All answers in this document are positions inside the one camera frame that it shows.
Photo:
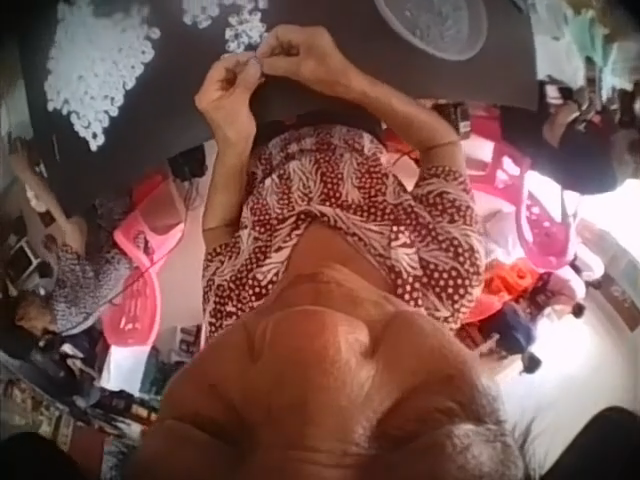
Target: patterned shirt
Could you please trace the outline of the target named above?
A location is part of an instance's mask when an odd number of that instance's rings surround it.
[[[482,285],[482,243],[465,175],[425,168],[412,192],[374,137],[340,126],[288,132],[251,158],[239,231],[205,256],[208,337],[255,309],[312,223],[344,238],[411,307],[452,330]]]
[[[74,335],[93,325],[121,293],[133,270],[131,260],[113,239],[114,230],[130,211],[128,197],[98,201],[95,208],[86,255],[79,255],[68,245],[58,248],[51,307],[61,335]]]

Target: chair backrest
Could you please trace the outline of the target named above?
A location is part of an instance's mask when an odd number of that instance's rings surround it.
[[[494,142],[493,156],[487,171],[470,175],[472,188],[515,207],[520,244],[537,268],[557,270],[568,265],[577,242],[575,218],[569,215],[563,198],[562,218],[557,221],[528,189],[531,161],[501,140],[488,140]]]
[[[116,229],[113,237],[136,269],[125,288],[102,315],[105,337],[120,347],[152,345],[158,334],[161,297],[158,272],[184,234],[184,217],[171,187],[161,183],[145,192],[141,203]]]
[[[135,269],[124,292],[102,315],[104,336],[110,345],[152,345],[160,329],[160,284],[152,272]]]

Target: hand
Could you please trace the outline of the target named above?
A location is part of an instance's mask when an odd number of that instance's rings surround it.
[[[253,53],[224,56],[209,70],[194,100],[213,129],[218,148],[251,147],[256,120],[249,100],[261,82],[262,68]]]
[[[331,96],[344,96],[357,69],[324,27],[281,25],[258,49],[267,75],[287,77]]]

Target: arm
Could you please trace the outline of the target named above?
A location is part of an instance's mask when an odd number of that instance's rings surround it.
[[[67,218],[55,195],[46,182],[35,173],[29,165],[24,151],[19,147],[17,152],[10,155],[9,161],[16,176],[28,186],[51,213],[60,226],[65,243],[79,254],[84,255],[87,226],[79,217]]]
[[[202,235],[207,251],[229,241],[238,229],[248,162],[248,148],[222,147],[218,150],[202,216]]]
[[[207,252],[228,242],[238,229],[256,135],[249,100],[261,77],[255,55],[228,55],[211,67],[195,97],[218,145],[202,217]]]
[[[542,135],[554,147],[560,146],[560,140],[569,124],[580,115],[580,109],[575,102],[567,102],[551,115],[542,128]]]
[[[258,49],[264,72],[358,104],[417,149],[423,167],[465,170],[460,139],[437,113],[366,75],[342,55],[323,27],[281,25]]]
[[[343,97],[385,122],[420,152],[422,167],[445,165],[466,171],[460,137],[435,111],[354,69]]]

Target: wrist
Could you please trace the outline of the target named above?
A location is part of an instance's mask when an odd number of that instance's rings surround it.
[[[371,80],[363,71],[351,66],[347,73],[340,76],[338,80],[339,95],[337,96],[351,103],[362,105],[366,102],[364,96],[367,91],[367,84]]]

